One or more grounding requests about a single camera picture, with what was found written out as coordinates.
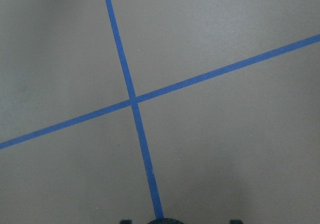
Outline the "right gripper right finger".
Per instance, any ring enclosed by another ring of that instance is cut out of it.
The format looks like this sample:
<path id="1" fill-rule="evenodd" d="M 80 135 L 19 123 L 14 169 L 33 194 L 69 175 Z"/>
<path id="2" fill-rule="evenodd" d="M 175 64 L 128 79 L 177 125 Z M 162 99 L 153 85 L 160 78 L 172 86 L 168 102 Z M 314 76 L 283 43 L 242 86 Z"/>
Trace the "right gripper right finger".
<path id="1" fill-rule="evenodd" d="M 229 221 L 229 224 L 244 224 L 240 219 L 232 219 Z"/>

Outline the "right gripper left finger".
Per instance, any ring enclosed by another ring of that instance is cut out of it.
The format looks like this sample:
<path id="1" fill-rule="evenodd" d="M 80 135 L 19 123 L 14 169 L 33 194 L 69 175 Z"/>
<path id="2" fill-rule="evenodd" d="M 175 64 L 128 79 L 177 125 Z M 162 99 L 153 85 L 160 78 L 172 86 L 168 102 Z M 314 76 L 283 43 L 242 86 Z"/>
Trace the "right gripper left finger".
<path id="1" fill-rule="evenodd" d="M 132 224 L 132 221 L 130 219 L 123 219 L 119 222 L 119 224 Z"/>

